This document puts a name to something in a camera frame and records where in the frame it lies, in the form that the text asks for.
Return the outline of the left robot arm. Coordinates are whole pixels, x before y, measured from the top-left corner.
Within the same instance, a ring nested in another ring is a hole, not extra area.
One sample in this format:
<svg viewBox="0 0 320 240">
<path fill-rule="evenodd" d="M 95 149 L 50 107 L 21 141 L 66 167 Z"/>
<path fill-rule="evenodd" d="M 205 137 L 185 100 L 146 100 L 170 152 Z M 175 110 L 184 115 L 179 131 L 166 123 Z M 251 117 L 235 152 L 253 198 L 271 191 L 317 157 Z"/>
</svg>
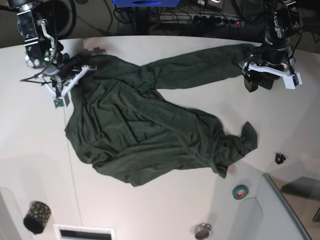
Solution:
<svg viewBox="0 0 320 240">
<path fill-rule="evenodd" d="M 295 3 L 295 0 L 263 0 L 262 14 L 249 22 L 265 23 L 264 42 L 239 63 L 244 85 L 250 93 L 258 87 L 270 90 L 278 79 L 290 90 L 303 84 L 301 74 L 295 70 L 296 48 L 290 46 L 290 38 L 299 35 L 302 28 L 301 17 L 294 10 Z"/>
</svg>

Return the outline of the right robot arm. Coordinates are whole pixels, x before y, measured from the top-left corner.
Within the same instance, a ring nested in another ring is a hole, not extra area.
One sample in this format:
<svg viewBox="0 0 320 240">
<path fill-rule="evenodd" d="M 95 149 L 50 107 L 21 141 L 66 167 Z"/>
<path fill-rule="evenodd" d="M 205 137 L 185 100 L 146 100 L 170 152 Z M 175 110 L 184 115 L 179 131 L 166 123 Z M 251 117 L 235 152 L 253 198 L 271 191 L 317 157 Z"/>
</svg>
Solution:
<svg viewBox="0 0 320 240">
<path fill-rule="evenodd" d="M 64 53 L 61 40 L 67 38 L 77 23 L 76 1 L 9 0 L 8 10 L 16 12 L 17 27 L 23 37 L 26 65 L 38 73 L 23 79 L 26 83 L 45 86 L 56 108 L 67 107 L 69 92 L 89 71 L 83 62 L 86 56 L 105 54 L 94 48 L 71 57 Z"/>
</svg>

